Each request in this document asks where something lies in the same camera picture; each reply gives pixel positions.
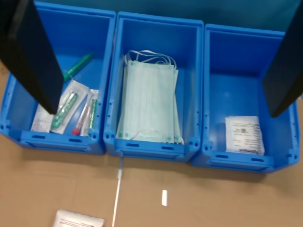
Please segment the red cap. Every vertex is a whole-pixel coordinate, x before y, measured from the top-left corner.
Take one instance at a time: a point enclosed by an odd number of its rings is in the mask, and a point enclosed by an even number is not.
[[[73,128],[73,129],[72,129],[72,134],[73,134],[74,136],[79,136],[79,135],[80,135],[80,129],[78,129],[78,128]]]

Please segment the storage bin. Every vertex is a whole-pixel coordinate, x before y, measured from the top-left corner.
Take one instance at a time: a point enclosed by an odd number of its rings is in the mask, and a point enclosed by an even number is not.
[[[194,166],[271,173],[299,161],[296,102],[271,118],[262,86],[283,36],[283,32],[205,26],[203,144],[192,159]],[[225,152],[228,116],[259,117],[264,156]]]
[[[199,20],[118,14],[103,135],[109,154],[186,162],[199,150],[203,29],[203,22]],[[179,73],[175,94],[184,145],[116,139],[124,55],[129,50],[150,50],[176,60]]]
[[[94,126],[88,137],[72,136],[84,100],[64,134],[30,131],[37,101],[10,74],[2,100],[0,132],[24,148],[103,154],[103,119],[116,14],[40,2],[36,7],[63,72],[85,54],[93,54],[91,62],[74,79],[91,89],[99,89]]]

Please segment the blue face mask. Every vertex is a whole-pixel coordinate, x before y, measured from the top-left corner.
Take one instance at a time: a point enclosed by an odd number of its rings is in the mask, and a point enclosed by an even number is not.
[[[122,110],[116,137],[184,143],[180,135],[175,87],[178,70],[173,58],[151,51],[125,56]],[[150,57],[139,62],[139,55]]]

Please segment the cardboard floor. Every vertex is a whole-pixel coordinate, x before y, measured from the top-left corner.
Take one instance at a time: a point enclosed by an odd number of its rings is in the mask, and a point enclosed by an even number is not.
[[[0,64],[1,94],[6,78]],[[22,149],[3,136],[0,145],[1,227],[52,227],[59,209],[112,226],[120,158]],[[302,173],[302,161],[260,175],[125,158],[115,227],[302,226]]]

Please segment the black panel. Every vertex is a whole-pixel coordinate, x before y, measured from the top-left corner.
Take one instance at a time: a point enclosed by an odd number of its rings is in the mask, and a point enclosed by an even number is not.
[[[0,0],[0,58],[49,112],[57,112],[63,75],[32,0]]]
[[[263,78],[263,87],[272,117],[279,116],[303,92],[302,3]]]

